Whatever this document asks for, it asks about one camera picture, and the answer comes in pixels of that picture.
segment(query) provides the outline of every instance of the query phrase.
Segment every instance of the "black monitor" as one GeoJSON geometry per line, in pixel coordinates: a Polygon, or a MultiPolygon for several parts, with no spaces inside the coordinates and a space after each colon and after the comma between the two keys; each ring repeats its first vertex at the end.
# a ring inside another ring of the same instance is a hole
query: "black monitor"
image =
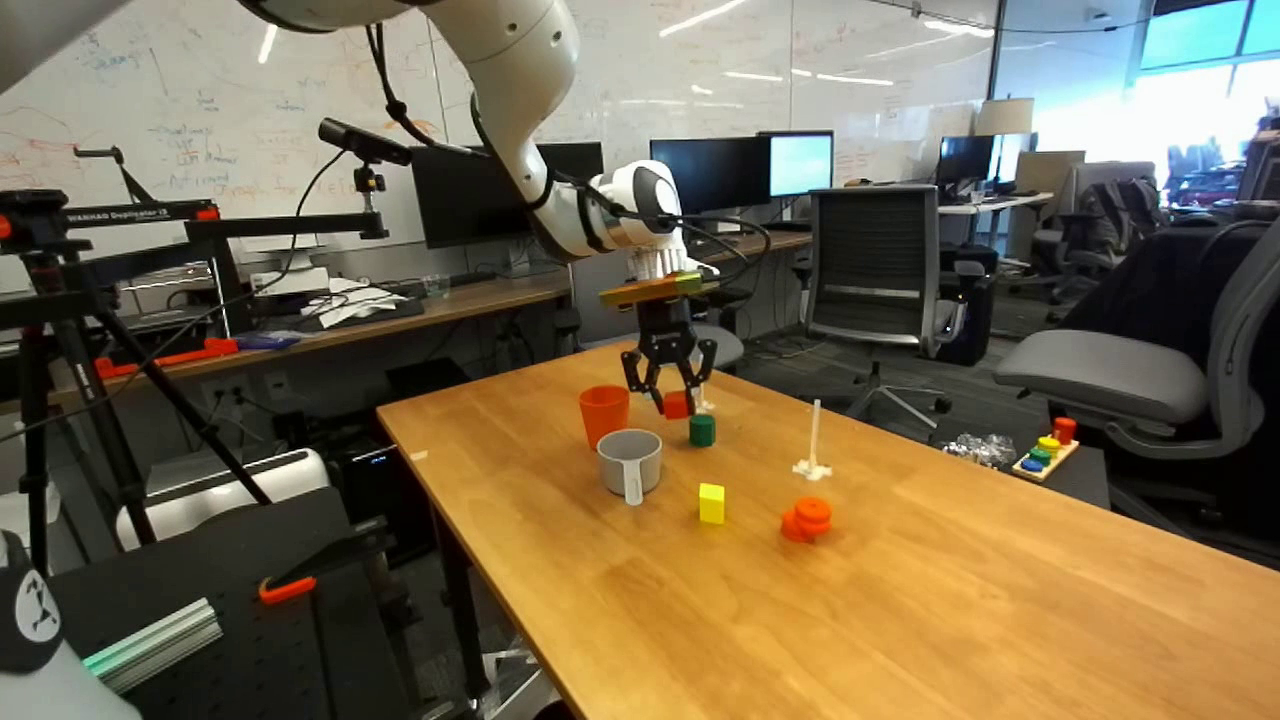
{"type": "Polygon", "coordinates": [[[769,201],[769,138],[650,140],[649,158],[671,168],[685,213],[769,201]]]}
{"type": "Polygon", "coordinates": [[[759,135],[769,138],[769,196],[795,197],[831,187],[836,133],[826,129],[759,135]]]}
{"type": "Polygon", "coordinates": [[[938,152],[938,184],[987,179],[993,141],[991,135],[943,137],[938,152]]]}
{"type": "MultiPolygon", "coordinates": [[[[548,167],[570,176],[591,178],[604,172],[599,142],[556,142],[538,149],[548,167]]],[[[412,151],[428,247],[511,240],[532,232],[525,202],[497,159],[430,147],[412,151]]]]}

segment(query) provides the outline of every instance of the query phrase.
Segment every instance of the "whiteboard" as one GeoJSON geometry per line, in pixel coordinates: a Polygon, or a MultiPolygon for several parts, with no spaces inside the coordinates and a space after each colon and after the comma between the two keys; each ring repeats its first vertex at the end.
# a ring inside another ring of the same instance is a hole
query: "whiteboard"
{"type": "MultiPolygon", "coordinates": [[[[579,72],[536,140],[599,140],[607,169],[648,158],[652,138],[833,128],[837,184],[924,177],[938,138],[966,135],[987,95],[991,38],[931,29],[865,0],[742,0],[666,37],[663,28],[724,0],[567,1],[582,37],[579,72]]],[[[997,0],[933,5],[992,22],[997,0]]],[[[72,156],[74,145],[118,145],[159,199],[212,197],[224,217],[289,215],[333,155],[316,138],[321,118],[411,142],[385,117],[362,29],[282,31],[260,64],[265,32],[266,23],[225,3],[125,5],[0,95],[0,188],[59,187],[74,205],[124,202],[114,163],[72,156]]],[[[393,85],[415,123],[451,142],[477,142],[470,82],[430,23],[404,13],[387,23],[387,45],[393,85]]],[[[356,165],[335,165],[306,211],[358,210],[356,165]]],[[[380,172],[388,192],[378,206],[392,231],[381,242],[421,242],[412,174],[380,172]]],[[[101,255],[179,242],[182,227],[87,234],[101,255]]],[[[0,259],[0,290],[15,282],[20,269],[0,259]]]]}

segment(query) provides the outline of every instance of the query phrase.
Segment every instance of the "wooden toy base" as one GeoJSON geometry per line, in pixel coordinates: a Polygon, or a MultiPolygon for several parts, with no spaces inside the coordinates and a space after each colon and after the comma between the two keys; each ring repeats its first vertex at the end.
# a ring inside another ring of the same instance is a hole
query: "wooden toy base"
{"type": "Polygon", "coordinates": [[[1080,447],[1080,441],[1073,439],[1070,445],[1064,446],[1062,450],[1059,450],[1057,457],[1053,459],[1053,462],[1051,462],[1048,468],[1044,468],[1039,473],[1032,473],[1030,470],[1023,469],[1023,460],[1027,460],[1027,457],[1030,455],[1028,452],[1027,455],[1019,457],[1018,462],[1014,462],[1012,471],[1015,475],[1023,478],[1024,480],[1030,480],[1033,483],[1043,483],[1046,479],[1048,479],[1048,477],[1053,473],[1053,470],[1057,470],[1059,466],[1062,465],[1062,462],[1066,461],[1066,459],[1070,457],[1073,452],[1075,452],[1076,447],[1080,447]]]}

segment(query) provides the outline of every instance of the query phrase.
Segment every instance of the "gray mug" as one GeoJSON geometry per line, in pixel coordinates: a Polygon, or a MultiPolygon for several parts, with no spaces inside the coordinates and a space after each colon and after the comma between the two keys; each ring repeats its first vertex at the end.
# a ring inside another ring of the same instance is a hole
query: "gray mug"
{"type": "Polygon", "coordinates": [[[627,505],[644,502],[644,493],[662,479],[662,438],[649,430],[614,430],[595,446],[600,456],[600,479],[627,505]]]}

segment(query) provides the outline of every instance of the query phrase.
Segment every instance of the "black camera stand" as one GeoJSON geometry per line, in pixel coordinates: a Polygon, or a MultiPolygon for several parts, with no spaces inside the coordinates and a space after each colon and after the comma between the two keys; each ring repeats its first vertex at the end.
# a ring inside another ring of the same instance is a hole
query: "black camera stand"
{"type": "Polygon", "coordinates": [[[22,363],[22,421],[27,429],[26,474],[19,491],[28,496],[31,521],[31,559],[35,568],[47,575],[49,555],[45,521],[45,492],[49,486],[44,424],[49,418],[49,387],[45,368],[49,347],[44,332],[50,324],[72,377],[90,414],[106,462],[119,486],[120,503],[143,544],[156,541],[146,515],[146,480],[129,452],[124,430],[115,416],[106,389],[88,351],[84,318],[91,316],[115,340],[141,372],[182,419],[189,424],[221,460],[259,505],[271,501],[230,448],[218,438],[218,430],[182,395],[182,391],[129,334],[115,315],[110,301],[101,292],[84,266],[79,254],[90,250],[88,241],[68,240],[67,220],[61,214],[67,196],[56,190],[20,190],[0,192],[0,254],[22,258],[36,290],[33,297],[0,302],[0,329],[22,328],[19,343],[22,363]]]}

